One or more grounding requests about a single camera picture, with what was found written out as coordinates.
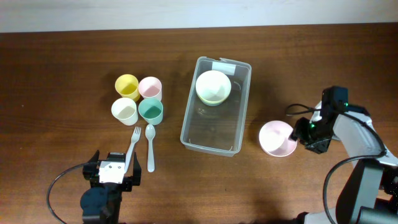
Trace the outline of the yellow plastic bowl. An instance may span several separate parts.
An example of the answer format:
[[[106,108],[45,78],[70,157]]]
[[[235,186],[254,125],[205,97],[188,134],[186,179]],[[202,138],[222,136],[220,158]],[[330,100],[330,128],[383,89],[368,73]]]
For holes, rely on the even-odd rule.
[[[202,102],[223,103],[228,95],[198,95],[198,97]]]

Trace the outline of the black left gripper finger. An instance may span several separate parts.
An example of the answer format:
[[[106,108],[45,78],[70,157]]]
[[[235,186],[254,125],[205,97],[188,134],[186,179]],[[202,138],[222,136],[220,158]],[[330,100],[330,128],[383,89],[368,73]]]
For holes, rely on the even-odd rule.
[[[88,161],[89,165],[97,165],[99,161],[100,151],[97,150],[93,157]]]
[[[141,174],[142,174],[142,169],[139,164],[139,161],[137,160],[137,154],[134,153],[133,173],[132,173],[132,185],[133,186],[140,186]]]

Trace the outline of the white plastic bowl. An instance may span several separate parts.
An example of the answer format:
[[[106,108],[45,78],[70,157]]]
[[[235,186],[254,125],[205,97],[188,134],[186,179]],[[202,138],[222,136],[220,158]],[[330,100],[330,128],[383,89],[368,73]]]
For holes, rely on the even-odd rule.
[[[202,73],[196,80],[197,95],[228,95],[231,93],[231,81],[223,72],[210,70]]]

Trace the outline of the pink plastic bowl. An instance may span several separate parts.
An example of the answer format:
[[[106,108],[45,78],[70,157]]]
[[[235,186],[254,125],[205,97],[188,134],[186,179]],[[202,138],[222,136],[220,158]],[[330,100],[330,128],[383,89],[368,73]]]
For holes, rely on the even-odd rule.
[[[291,155],[297,141],[289,139],[293,127],[283,121],[270,121],[259,132],[259,142],[262,150],[270,156],[285,157]]]

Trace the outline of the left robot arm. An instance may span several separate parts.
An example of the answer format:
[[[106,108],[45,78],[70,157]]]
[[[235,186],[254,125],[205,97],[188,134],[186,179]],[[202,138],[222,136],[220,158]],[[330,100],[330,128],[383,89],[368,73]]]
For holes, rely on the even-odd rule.
[[[110,152],[100,160],[96,151],[82,170],[90,183],[80,199],[83,223],[118,223],[123,193],[141,184],[141,172],[135,153]]]

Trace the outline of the cream plastic cup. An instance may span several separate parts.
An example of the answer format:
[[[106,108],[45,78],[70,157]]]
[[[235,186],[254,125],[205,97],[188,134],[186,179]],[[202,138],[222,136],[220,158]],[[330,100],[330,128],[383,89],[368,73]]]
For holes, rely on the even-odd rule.
[[[111,106],[111,113],[126,126],[132,126],[138,120],[136,102],[130,98],[117,99]]]

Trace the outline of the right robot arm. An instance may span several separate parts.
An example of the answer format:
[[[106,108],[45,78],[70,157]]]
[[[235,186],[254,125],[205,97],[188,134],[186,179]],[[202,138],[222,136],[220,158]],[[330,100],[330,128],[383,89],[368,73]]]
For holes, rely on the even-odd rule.
[[[328,172],[323,184],[323,203],[327,203],[329,180],[337,168],[353,162],[350,175],[336,205],[336,217],[328,207],[323,213],[309,213],[305,219],[330,223],[397,223],[397,158],[384,145],[372,126],[368,111],[348,104],[346,88],[332,86],[322,93],[316,107],[307,107],[312,118],[300,118],[294,127],[282,121],[270,121],[259,132],[265,153],[284,157],[297,144],[322,154],[331,140],[341,141],[349,158]]]

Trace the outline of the green plastic cup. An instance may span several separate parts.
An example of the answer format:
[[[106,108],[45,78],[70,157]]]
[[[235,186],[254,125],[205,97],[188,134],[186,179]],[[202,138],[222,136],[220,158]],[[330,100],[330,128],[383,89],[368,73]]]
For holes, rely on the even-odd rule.
[[[155,98],[146,98],[139,103],[138,112],[148,124],[158,125],[163,120],[164,106]]]

